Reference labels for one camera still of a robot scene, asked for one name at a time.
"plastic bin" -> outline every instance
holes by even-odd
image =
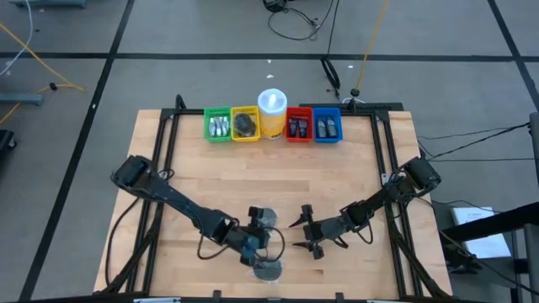
[[[222,106],[222,107],[216,107],[216,108],[205,108],[204,109],[204,139],[208,140],[209,142],[224,142],[224,141],[230,141],[231,133],[232,133],[232,127],[228,131],[228,136],[222,136],[222,137],[211,137],[210,136],[210,118],[213,117],[228,117],[228,122],[232,123],[232,116],[230,115],[230,107],[229,106]]]
[[[237,134],[237,132],[234,130],[234,117],[236,114],[248,114],[251,116],[251,119],[254,123],[256,123],[256,131],[254,132],[254,136],[251,137],[241,137]],[[260,115],[259,115],[259,107],[258,106],[243,106],[243,107],[236,107],[232,108],[232,139],[235,142],[255,142],[260,139]]]
[[[337,127],[336,138],[319,138],[318,137],[318,118],[331,117],[335,121],[335,127]],[[340,109],[338,108],[313,108],[312,109],[312,122],[314,124],[314,140],[317,143],[337,143],[343,140],[343,127],[340,120]]]
[[[295,137],[290,136],[290,118],[300,118],[307,120],[307,138],[300,138],[299,130]],[[309,107],[289,107],[286,109],[286,139],[289,142],[308,143],[312,140],[312,108]]]

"gray floor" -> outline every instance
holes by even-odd
[[[126,0],[89,0],[86,9],[35,9],[31,47],[50,52],[108,52]],[[539,56],[539,8],[534,0],[498,0],[520,53]],[[322,19],[329,0],[294,7]],[[382,1],[342,0],[332,53],[363,53]],[[125,53],[324,53],[330,24],[315,41],[284,40],[267,26],[268,12],[253,0],[136,0],[119,52]],[[308,33],[302,21],[278,15],[289,35]],[[0,3],[0,22],[21,38],[27,13]],[[0,32],[0,52],[19,47]],[[486,0],[390,0],[374,54],[510,56]],[[0,59],[0,66],[7,59]],[[104,60],[45,60],[88,91],[48,93],[44,106],[24,106],[2,127],[14,130],[17,150],[0,177],[0,301],[17,300],[70,161]],[[343,95],[355,85],[360,61],[334,61]],[[539,63],[526,64],[539,81]],[[60,82],[33,59],[18,61],[0,78],[0,92],[31,92]],[[282,89],[292,105],[335,102],[317,60],[114,61],[65,209],[33,298],[90,294],[117,189],[108,176],[125,158],[139,109],[160,109],[181,93],[190,108],[254,104],[259,92]],[[440,136],[524,123],[535,110],[514,62],[369,61],[361,98],[402,102],[419,136]],[[9,106],[0,104],[0,115]],[[480,136],[424,141],[432,153]],[[532,157],[525,130],[516,130],[443,159]],[[533,162],[436,162],[443,178],[433,197],[466,199],[496,210],[537,200]],[[451,277],[466,299],[504,301],[505,288],[474,277]]]

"white lid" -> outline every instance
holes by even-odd
[[[277,88],[264,90],[259,95],[259,108],[267,115],[280,115],[286,111],[286,95]]]

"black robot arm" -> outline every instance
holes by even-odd
[[[193,222],[203,237],[220,246],[229,246],[240,253],[240,262],[253,267],[258,249],[268,246],[270,234],[259,222],[263,209],[251,206],[248,214],[252,220],[247,226],[220,210],[197,205],[178,190],[168,185],[167,176],[160,176],[152,162],[141,156],[129,156],[120,169],[111,176],[116,186],[136,197],[163,202]]]
[[[348,244],[341,237],[344,233],[359,232],[370,224],[369,220],[374,216],[375,211],[386,204],[394,202],[406,204],[413,198],[430,192],[440,181],[440,176],[426,160],[415,157],[393,172],[377,193],[367,200],[356,201],[345,206],[339,211],[338,216],[314,221],[312,207],[303,205],[300,218],[291,227],[307,223],[303,227],[307,241],[294,243],[294,245],[307,248],[315,259],[323,257],[323,249],[319,243],[324,240],[330,240],[342,248],[348,248]]]

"yellow label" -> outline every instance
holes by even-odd
[[[286,113],[278,116],[268,116],[260,113],[260,131],[266,138],[282,136],[286,124]]]

